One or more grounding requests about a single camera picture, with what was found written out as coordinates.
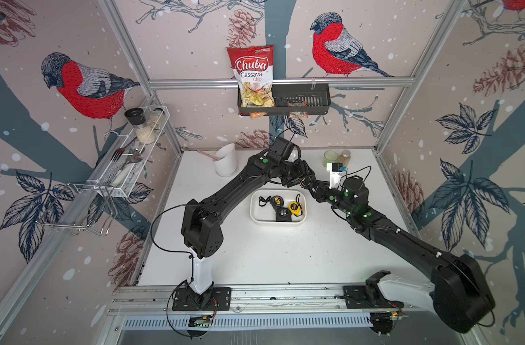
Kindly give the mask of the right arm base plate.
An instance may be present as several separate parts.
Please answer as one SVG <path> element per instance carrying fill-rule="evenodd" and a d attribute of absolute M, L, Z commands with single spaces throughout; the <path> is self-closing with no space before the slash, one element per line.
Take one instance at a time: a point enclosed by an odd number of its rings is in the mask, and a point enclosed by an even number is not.
<path fill-rule="evenodd" d="M 347 309 L 402 309 L 404 303 L 387 300 L 377 287 L 364 284 L 344 285 L 342 298 Z"/>

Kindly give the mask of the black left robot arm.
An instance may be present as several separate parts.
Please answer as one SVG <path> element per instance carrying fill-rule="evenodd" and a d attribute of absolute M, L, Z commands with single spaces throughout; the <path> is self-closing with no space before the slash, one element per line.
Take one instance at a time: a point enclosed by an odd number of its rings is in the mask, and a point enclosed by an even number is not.
<path fill-rule="evenodd" d="M 274 178 L 289 188 L 309 176 L 313 177 L 314 171 L 305 160 L 289 162 L 275 149 L 265 149 L 252 155 L 239 174 L 213 195 L 189 201 L 181 226 L 184 243 L 193 255 L 193 280 L 188 288 L 199 296 L 212 288 L 210 257 L 223 244 L 221 225 L 236 206 Z"/>

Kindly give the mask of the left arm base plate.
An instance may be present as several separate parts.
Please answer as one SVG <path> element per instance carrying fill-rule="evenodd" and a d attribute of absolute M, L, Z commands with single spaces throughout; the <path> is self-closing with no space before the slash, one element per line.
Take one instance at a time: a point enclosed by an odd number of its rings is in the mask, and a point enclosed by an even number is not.
<path fill-rule="evenodd" d="M 230 287 L 210 287 L 197 294 L 190 286 L 176 290 L 172 311 L 228 311 L 232 297 Z"/>

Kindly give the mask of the black tape measure yellow label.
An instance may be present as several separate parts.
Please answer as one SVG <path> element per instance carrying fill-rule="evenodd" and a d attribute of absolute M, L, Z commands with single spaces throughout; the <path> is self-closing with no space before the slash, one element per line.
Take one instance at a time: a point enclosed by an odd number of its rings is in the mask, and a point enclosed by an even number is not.
<path fill-rule="evenodd" d="M 261 197 L 259 197 L 258 204 L 259 204 L 260 207 L 264 207 L 267 204 L 269 204 L 269 205 L 271 205 L 271 207 L 276 209 L 276 208 L 279 208 L 279 207 L 283 207 L 284 200 L 279 195 L 278 196 L 277 195 L 274 195 L 274 196 L 271 195 L 271 196 L 268 196 L 267 198 L 263 198 L 261 196 Z"/>

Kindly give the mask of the yellow 3m tape measure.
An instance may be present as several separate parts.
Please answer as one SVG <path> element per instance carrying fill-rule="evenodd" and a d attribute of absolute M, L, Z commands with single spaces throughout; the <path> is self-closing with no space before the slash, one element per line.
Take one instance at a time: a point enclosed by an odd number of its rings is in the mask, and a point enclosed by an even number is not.
<path fill-rule="evenodd" d="M 295 200 L 289 204 L 288 209 L 291 212 L 291 214 L 295 217 L 300 217 L 303 215 L 303 207 L 301 205 L 300 193 L 295 197 Z"/>

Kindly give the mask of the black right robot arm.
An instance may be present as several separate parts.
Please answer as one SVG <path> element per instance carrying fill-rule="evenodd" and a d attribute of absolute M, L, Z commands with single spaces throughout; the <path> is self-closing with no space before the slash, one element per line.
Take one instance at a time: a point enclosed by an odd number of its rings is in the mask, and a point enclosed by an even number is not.
<path fill-rule="evenodd" d="M 345 214 L 349 226 L 364 238 L 394 252 L 427 278 L 412 287 L 407 297 L 401 289 L 392 290 L 390 300 L 415 304 L 434 312 L 450 329 L 467 333 L 492 313 L 495 300 L 477 261 L 439 250 L 394 224 L 369 204 L 369 189 L 360 176 L 351 176 L 340 187 L 330 187 L 309 175 L 301 180 L 319 203 Z"/>

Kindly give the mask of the black 5m tape measure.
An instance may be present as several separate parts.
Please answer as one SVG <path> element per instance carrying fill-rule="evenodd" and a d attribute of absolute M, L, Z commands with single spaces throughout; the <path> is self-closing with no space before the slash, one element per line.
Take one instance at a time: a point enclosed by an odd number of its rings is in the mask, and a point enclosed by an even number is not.
<path fill-rule="evenodd" d="M 277 222 L 291 222 L 292 214 L 288 208 L 279 207 L 275 210 L 275 221 Z"/>

